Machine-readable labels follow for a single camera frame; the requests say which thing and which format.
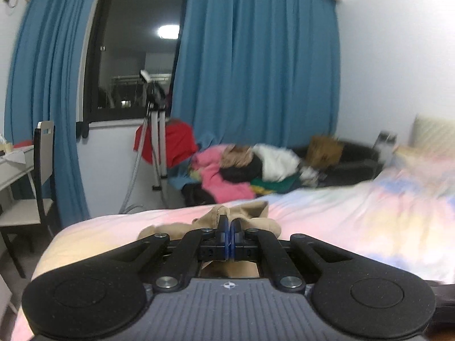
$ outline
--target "blue curtain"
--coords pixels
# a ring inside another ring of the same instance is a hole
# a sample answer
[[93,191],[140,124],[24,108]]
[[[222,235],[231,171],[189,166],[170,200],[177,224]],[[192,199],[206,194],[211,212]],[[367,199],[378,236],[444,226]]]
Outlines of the blue curtain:
[[334,0],[188,0],[172,116],[196,138],[275,146],[334,131]]
[[33,138],[55,123],[55,185],[63,226],[86,219],[76,149],[76,98],[82,44],[93,0],[31,0],[19,31],[5,105],[5,135]]

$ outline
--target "gray gripper base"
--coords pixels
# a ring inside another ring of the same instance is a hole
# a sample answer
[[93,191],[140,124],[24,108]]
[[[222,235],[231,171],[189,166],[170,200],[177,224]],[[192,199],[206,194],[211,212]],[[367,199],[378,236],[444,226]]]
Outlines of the gray gripper base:
[[[157,295],[146,313],[108,341],[352,341],[318,318],[306,298],[268,279],[192,279]],[[412,341],[425,341],[417,336]]]

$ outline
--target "chair backrest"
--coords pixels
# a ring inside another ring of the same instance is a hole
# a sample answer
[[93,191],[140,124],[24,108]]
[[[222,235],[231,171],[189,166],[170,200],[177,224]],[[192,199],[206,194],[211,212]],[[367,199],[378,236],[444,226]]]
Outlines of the chair backrest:
[[39,161],[39,165],[35,164],[35,173],[38,173],[39,182],[42,186],[54,173],[53,121],[38,123],[38,128],[35,129],[34,153],[39,156],[39,158],[35,157],[35,161]]

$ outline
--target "screw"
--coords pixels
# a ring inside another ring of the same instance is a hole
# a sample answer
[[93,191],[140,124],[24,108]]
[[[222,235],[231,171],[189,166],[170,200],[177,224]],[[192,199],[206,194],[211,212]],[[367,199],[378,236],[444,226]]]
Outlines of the screw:
[[281,283],[281,286],[286,287],[286,288],[297,288],[303,284],[303,282],[300,278],[293,277],[293,276],[283,277],[281,279],[280,283]]
[[161,288],[172,288],[177,286],[178,280],[174,277],[165,276],[156,280],[156,285]]

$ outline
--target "headboard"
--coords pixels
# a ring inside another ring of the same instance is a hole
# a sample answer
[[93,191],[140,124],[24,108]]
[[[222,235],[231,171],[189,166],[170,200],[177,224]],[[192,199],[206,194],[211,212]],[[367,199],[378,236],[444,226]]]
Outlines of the headboard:
[[455,120],[418,115],[412,146],[441,155],[455,155]]

